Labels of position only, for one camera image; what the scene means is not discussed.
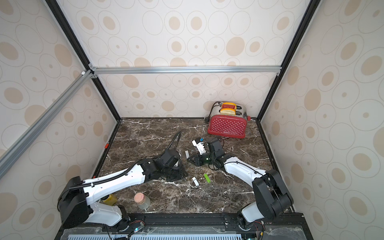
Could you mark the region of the green usb drive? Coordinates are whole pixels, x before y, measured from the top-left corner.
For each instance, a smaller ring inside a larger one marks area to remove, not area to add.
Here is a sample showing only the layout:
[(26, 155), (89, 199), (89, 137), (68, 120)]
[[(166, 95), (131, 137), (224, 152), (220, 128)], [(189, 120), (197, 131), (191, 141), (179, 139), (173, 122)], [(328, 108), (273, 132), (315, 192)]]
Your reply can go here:
[(206, 179), (206, 181), (207, 181), (208, 183), (211, 182), (211, 180), (210, 180), (210, 178), (209, 178), (209, 176), (208, 176), (207, 174), (204, 174), (204, 177), (205, 177), (205, 179)]

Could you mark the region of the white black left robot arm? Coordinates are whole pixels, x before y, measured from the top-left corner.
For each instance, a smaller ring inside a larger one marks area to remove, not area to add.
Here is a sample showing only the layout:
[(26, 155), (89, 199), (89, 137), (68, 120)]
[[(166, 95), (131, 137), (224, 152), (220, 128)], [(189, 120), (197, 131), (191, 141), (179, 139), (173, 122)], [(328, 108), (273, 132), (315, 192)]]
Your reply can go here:
[(186, 175), (181, 155), (176, 150), (165, 150), (155, 158), (135, 162), (131, 167), (94, 179), (69, 180), (58, 198), (62, 227), (71, 229), (84, 223), (100, 224), (112, 231), (128, 229), (130, 217), (122, 206), (109, 206), (99, 201), (117, 191), (131, 186), (164, 179), (178, 181)]

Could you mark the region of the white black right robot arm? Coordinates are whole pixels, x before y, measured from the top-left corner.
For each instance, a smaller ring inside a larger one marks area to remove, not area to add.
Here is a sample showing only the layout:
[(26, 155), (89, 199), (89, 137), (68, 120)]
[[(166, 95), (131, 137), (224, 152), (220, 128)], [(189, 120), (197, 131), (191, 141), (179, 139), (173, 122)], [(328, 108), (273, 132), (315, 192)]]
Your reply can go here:
[(293, 197), (276, 170), (258, 169), (233, 154), (226, 154), (218, 138), (208, 142), (197, 138), (192, 144), (199, 152), (190, 156), (188, 162), (197, 167), (212, 165), (215, 170), (232, 174), (253, 188), (256, 201), (238, 212), (238, 222), (243, 228), (262, 219), (274, 220), (293, 205)]

